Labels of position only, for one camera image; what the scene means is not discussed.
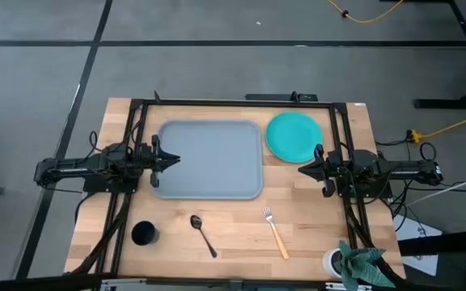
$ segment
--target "green cloth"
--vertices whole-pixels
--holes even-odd
[[[341,259],[335,267],[341,270],[341,281],[347,291],[357,291],[357,279],[381,287],[395,285],[373,263],[386,251],[378,248],[352,250],[345,241],[339,242]]]

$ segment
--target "gray plastic tray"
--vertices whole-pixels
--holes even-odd
[[[164,199],[252,199],[263,187],[261,134],[249,120],[171,120],[161,148],[181,157],[158,174]]]

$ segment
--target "wooden handle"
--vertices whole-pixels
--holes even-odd
[[[280,252],[282,253],[283,259],[289,259],[289,254],[287,254],[287,249],[283,245],[283,241],[280,238],[280,234],[278,234],[274,226],[273,226],[273,233],[274,233],[274,237],[276,238],[276,243],[278,244],[278,248],[280,249]]]

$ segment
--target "floor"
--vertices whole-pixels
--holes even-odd
[[[104,0],[0,0],[0,40],[92,40]],[[361,19],[391,3],[337,1]],[[466,1],[457,1],[466,18]],[[405,3],[378,23],[342,19],[323,0],[121,0],[112,4],[103,40],[463,40],[446,4]],[[66,122],[88,47],[0,47],[0,280],[12,278],[36,211],[35,165],[52,156]],[[416,110],[416,98],[466,92],[466,48],[127,47],[99,48],[67,151],[83,156],[100,128],[108,97],[242,99],[246,93],[317,94],[325,101],[366,103],[379,141],[406,129],[430,133],[466,119],[466,111]],[[446,181],[466,179],[466,126],[430,140]],[[404,159],[403,146],[383,148]],[[420,158],[412,146],[413,158]],[[59,188],[80,188],[80,181]],[[398,191],[400,184],[393,185]],[[424,196],[411,191],[409,199]],[[56,193],[30,276],[64,267],[80,195]],[[466,230],[466,194],[448,193],[414,206],[423,223]],[[464,258],[441,258],[433,278],[464,285]]]

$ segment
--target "black mug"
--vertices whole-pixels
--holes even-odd
[[[139,246],[145,246],[150,243],[155,243],[159,239],[159,232],[155,229],[150,221],[138,222],[132,232],[133,242]]]

